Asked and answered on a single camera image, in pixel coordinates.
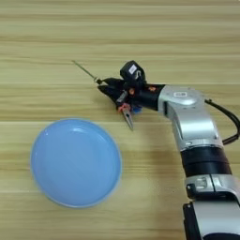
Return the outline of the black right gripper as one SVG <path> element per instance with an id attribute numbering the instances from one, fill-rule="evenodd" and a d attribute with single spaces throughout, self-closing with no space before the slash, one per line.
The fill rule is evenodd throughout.
<path id="1" fill-rule="evenodd" d="M 156 111 L 158 98 L 164 87 L 164 84 L 152 83 L 144 83 L 140 86 L 130 85 L 122 79 L 107 78 L 97 89 L 109 97 L 119 111 L 124 108 L 131 110 L 134 106 Z"/>

